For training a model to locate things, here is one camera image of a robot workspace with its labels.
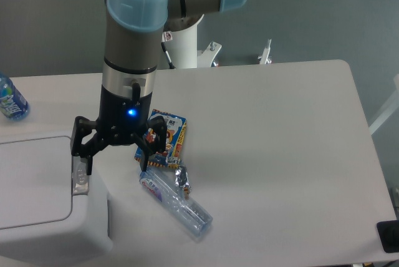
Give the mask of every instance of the blue water bottle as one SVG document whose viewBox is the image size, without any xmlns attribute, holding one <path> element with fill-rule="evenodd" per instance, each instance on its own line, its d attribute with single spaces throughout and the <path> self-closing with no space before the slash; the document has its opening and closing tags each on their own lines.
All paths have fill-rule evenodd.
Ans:
<svg viewBox="0 0 399 267">
<path fill-rule="evenodd" d="M 21 120 L 29 113 L 29 104 L 9 77 L 0 73 L 0 111 L 10 120 Z"/>
</svg>

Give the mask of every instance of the cable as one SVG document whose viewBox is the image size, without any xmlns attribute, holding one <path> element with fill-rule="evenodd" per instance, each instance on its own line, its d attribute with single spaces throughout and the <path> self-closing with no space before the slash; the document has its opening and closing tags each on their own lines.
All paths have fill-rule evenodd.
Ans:
<svg viewBox="0 0 399 267">
<path fill-rule="evenodd" d="M 164 43 L 164 42 L 161 42 L 161 46 L 162 46 L 163 52 L 165 53 L 166 61 L 168 61 L 169 69 L 176 69 L 176 67 L 175 67 L 175 66 L 173 65 L 173 63 L 172 63 L 172 59 L 171 59 L 170 56 L 169 56 L 168 50 L 167 50 L 166 47 L 165 47 L 165 43 Z"/>
</svg>

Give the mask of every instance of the foil wrapper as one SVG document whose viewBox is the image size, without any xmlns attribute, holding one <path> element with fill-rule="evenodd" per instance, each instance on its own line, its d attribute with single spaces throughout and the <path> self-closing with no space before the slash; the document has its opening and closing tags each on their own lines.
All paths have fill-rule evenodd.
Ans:
<svg viewBox="0 0 399 267">
<path fill-rule="evenodd" d="M 176 169 L 175 175 L 175 185 L 179 188 L 180 197 L 188 200 L 188 195 L 191 192 L 191 186 L 188 180 L 187 168 L 184 165 L 179 165 L 179 167 Z"/>
</svg>

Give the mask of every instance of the transparent plastic bottle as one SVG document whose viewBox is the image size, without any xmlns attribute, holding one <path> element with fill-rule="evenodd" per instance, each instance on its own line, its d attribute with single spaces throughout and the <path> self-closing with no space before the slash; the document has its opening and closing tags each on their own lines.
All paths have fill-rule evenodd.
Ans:
<svg viewBox="0 0 399 267">
<path fill-rule="evenodd" d="M 148 167 L 140 174 L 140 184 L 154 195 L 195 236 L 200 237 L 212 223 L 213 217 L 184 193 L 158 168 Z"/>
<path fill-rule="evenodd" d="M 29 113 L 29 104 L 12 80 L 0 73 L 0 111 L 10 120 L 21 120 Z"/>
</svg>

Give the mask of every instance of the blue led light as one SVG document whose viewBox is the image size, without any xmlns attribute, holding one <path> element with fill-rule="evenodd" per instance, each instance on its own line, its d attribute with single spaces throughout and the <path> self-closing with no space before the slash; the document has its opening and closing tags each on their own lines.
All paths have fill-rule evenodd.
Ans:
<svg viewBox="0 0 399 267">
<path fill-rule="evenodd" d="M 137 111 L 135 109 L 130 109 L 127 112 L 128 115 L 130 116 L 136 116 L 137 115 Z"/>
</svg>

